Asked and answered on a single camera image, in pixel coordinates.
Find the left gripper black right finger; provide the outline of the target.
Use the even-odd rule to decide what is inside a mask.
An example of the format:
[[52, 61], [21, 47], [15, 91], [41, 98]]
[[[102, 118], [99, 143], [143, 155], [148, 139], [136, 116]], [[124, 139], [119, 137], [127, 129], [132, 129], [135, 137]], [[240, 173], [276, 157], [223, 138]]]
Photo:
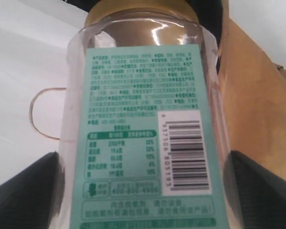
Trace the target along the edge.
[[286, 181], [239, 151], [223, 167], [231, 219], [242, 229], [286, 229]]

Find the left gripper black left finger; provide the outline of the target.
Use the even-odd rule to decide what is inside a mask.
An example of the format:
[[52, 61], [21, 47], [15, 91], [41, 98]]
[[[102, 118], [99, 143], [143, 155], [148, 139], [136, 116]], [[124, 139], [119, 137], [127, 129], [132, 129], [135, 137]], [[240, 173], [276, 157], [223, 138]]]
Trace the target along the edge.
[[0, 229], [48, 229], [61, 210], [64, 169], [51, 152], [0, 185]]

